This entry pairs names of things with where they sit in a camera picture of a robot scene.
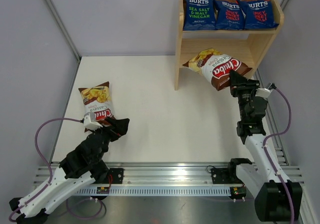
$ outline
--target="chiba logo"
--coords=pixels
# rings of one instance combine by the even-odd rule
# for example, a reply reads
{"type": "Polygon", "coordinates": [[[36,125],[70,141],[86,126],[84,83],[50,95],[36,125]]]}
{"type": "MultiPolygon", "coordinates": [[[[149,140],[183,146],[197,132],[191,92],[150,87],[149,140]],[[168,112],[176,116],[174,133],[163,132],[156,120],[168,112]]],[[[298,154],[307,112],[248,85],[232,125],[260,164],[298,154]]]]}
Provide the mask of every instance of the chiba logo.
{"type": "Polygon", "coordinates": [[[241,65],[241,62],[235,58],[230,59],[226,63],[222,63],[215,67],[212,71],[212,74],[215,78],[220,79],[225,75],[229,75],[231,69],[236,71],[241,65]]]}
{"type": "Polygon", "coordinates": [[[209,0],[189,0],[190,3],[194,3],[196,5],[208,4],[209,0]]]}
{"type": "Polygon", "coordinates": [[[259,9],[268,6],[268,1],[262,1],[257,3],[249,3],[250,8],[259,9]]]}
{"type": "Polygon", "coordinates": [[[230,4],[230,3],[227,3],[227,2],[222,2],[222,5],[224,5],[226,7],[229,7],[229,8],[240,8],[240,6],[237,5],[237,4],[230,4]]]}
{"type": "Polygon", "coordinates": [[[104,120],[106,117],[112,117],[110,109],[94,112],[94,115],[96,120],[104,120]]]}

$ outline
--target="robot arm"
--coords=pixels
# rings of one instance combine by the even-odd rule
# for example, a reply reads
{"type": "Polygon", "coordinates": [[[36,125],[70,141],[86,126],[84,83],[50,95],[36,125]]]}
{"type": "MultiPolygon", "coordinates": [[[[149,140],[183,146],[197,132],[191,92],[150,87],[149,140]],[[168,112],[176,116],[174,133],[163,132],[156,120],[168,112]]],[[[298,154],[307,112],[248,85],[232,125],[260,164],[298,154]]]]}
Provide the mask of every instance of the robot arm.
{"type": "Polygon", "coordinates": [[[251,192],[255,212],[262,222],[291,220],[286,185],[293,203],[294,220],[297,220],[302,188],[299,183],[290,181],[265,143],[266,132],[262,118],[266,115],[266,98],[276,87],[271,84],[261,89],[259,81],[246,79],[233,70],[230,71],[230,82],[231,95],[238,98],[240,108],[241,120],[237,123],[237,134],[250,151],[256,168],[250,161],[232,159],[228,166],[229,173],[239,178],[251,192]]]}
{"type": "Polygon", "coordinates": [[[94,182],[101,183],[108,174],[108,167],[102,160],[108,151],[109,142],[125,135],[129,119],[108,118],[110,126],[94,130],[73,151],[67,154],[55,170],[52,181],[49,178],[24,198],[10,201],[12,211],[19,209],[18,224],[43,224],[62,202],[79,189],[94,182]]]}

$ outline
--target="black cable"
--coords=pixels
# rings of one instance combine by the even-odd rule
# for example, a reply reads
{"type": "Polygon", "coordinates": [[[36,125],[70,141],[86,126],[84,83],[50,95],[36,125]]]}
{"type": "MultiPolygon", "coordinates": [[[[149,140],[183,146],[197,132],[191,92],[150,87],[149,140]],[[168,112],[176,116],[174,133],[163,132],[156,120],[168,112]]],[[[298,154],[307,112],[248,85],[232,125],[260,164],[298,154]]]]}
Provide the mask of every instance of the black cable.
{"type": "Polygon", "coordinates": [[[216,167],[214,167],[214,166],[209,165],[209,166],[207,166],[207,167],[205,168],[205,170],[206,170],[208,173],[210,173],[210,174],[211,174],[211,172],[208,171],[208,167],[212,167],[213,169],[216,169],[216,170],[218,170],[219,172],[225,172],[225,171],[226,171],[226,170],[223,170],[223,169],[220,169],[220,168],[216,168],[216,167]]]}

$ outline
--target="gray wall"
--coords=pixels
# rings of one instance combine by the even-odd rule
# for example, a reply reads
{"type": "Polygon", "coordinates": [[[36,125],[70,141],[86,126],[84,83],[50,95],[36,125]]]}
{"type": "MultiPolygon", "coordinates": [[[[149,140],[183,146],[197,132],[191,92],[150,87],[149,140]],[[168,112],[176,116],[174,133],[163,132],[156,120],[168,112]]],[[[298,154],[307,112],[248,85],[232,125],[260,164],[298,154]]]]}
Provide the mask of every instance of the gray wall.
{"type": "Polygon", "coordinates": [[[80,55],[174,54],[178,0],[53,0],[80,55]]]}
{"type": "MultiPolygon", "coordinates": [[[[41,163],[34,135],[61,117],[77,68],[43,0],[0,0],[0,223],[8,201],[26,195],[41,163]]],[[[59,124],[45,128],[39,146],[50,156],[59,124]]]]}
{"type": "MultiPolygon", "coordinates": [[[[320,52],[318,0],[290,0],[284,27],[259,68],[264,83],[275,82],[292,105],[292,126],[282,140],[290,162],[299,165],[308,195],[320,220],[320,52]]],[[[283,130],[288,109],[273,93],[270,105],[283,130]]]]}

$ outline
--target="chip bag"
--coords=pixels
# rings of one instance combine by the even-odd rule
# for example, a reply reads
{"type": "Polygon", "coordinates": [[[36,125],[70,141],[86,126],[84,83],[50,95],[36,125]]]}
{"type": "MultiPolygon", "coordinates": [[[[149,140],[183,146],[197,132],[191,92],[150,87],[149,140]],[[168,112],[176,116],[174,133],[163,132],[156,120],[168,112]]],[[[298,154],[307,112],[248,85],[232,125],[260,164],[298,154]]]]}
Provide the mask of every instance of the chip bag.
{"type": "Polygon", "coordinates": [[[237,0],[214,0],[218,11],[216,29],[244,29],[245,18],[237,0]]]}
{"type": "Polygon", "coordinates": [[[98,123],[109,126],[110,123],[105,118],[115,118],[109,92],[109,82],[93,88],[79,88],[79,91],[83,99],[85,113],[94,112],[98,123]]]}
{"type": "Polygon", "coordinates": [[[214,0],[185,0],[183,30],[215,30],[214,0]]]}
{"type": "Polygon", "coordinates": [[[245,29],[275,28],[271,0],[237,0],[245,13],[245,29]]]}
{"type": "Polygon", "coordinates": [[[183,66],[203,75],[218,91],[230,86],[230,70],[233,69],[237,73],[245,75],[252,69],[238,59],[214,48],[201,51],[183,66]]]}

